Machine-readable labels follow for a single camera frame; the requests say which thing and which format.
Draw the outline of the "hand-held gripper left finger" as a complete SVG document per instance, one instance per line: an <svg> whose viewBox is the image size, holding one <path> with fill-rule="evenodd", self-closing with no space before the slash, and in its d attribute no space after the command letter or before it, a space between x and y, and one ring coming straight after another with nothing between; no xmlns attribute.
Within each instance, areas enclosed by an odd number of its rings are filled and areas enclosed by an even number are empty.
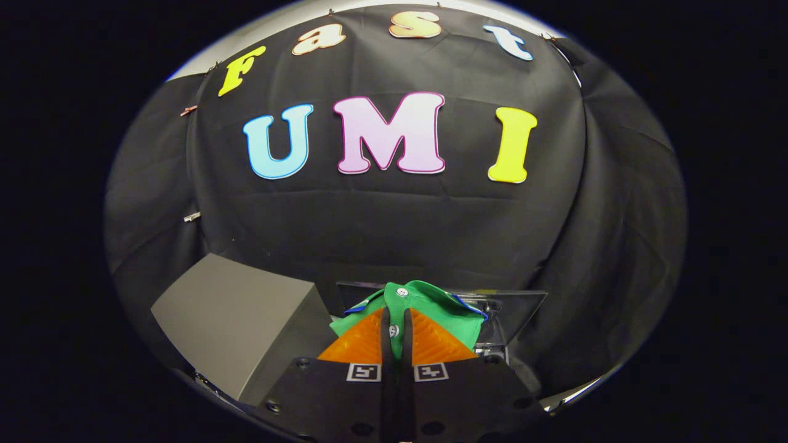
<svg viewBox="0 0 788 443"><path fill-rule="evenodd" d="M295 442L385 442L395 375L387 308L360 320L315 358L292 360L256 408Z"/></svg>

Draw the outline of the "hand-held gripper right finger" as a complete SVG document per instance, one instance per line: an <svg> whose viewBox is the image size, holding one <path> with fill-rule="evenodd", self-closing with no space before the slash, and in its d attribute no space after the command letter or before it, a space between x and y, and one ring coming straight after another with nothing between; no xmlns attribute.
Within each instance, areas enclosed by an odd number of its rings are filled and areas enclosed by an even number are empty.
<svg viewBox="0 0 788 443"><path fill-rule="evenodd" d="M400 440L509 442L549 417L500 356L476 355L418 309L403 325Z"/></svg>

